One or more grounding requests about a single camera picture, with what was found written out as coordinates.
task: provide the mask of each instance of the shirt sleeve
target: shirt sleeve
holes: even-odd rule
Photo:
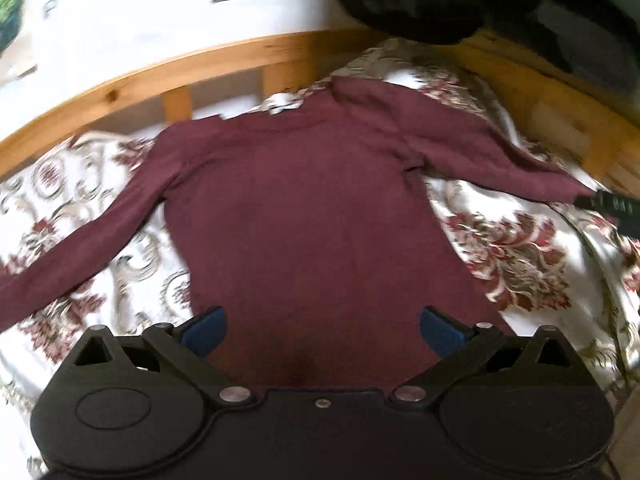
[[[342,78],[335,84],[337,99],[352,115],[406,141],[417,155],[416,166],[536,202],[573,203],[594,193],[514,146],[476,114],[390,83]]]
[[[0,332],[103,270],[180,173],[176,126],[161,132],[144,163],[97,219],[80,227],[20,274],[0,278]]]

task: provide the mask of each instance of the bed headboard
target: bed headboard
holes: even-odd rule
[[[318,60],[357,53],[384,38],[369,29],[268,36],[185,54],[98,85],[53,108],[0,142],[8,175],[98,119],[162,96],[168,123],[191,118],[189,85],[242,70],[262,70],[267,97],[308,86]],[[549,65],[523,47],[480,32],[439,47],[492,86],[523,133],[553,144],[595,178],[640,196],[640,105],[620,100]]]

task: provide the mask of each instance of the silver bolt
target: silver bolt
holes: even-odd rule
[[[396,399],[404,400],[404,402],[419,402],[427,396],[420,386],[400,386],[394,391]]]
[[[245,402],[251,397],[251,391],[244,386],[229,386],[220,390],[218,395],[225,402]]]

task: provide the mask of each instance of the white wall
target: white wall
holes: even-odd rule
[[[335,0],[47,0],[34,12],[36,72],[0,88],[0,139],[110,78],[215,44],[353,27]]]

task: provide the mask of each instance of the long-sleeve shirt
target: long-sleeve shirt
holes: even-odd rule
[[[483,118],[337,78],[298,110],[160,133],[103,215],[1,279],[0,330],[102,270],[165,200],[193,311],[226,312],[210,358],[223,372],[261,387],[402,383],[435,361],[426,305],[506,328],[440,228],[424,167],[534,201],[591,194]]]

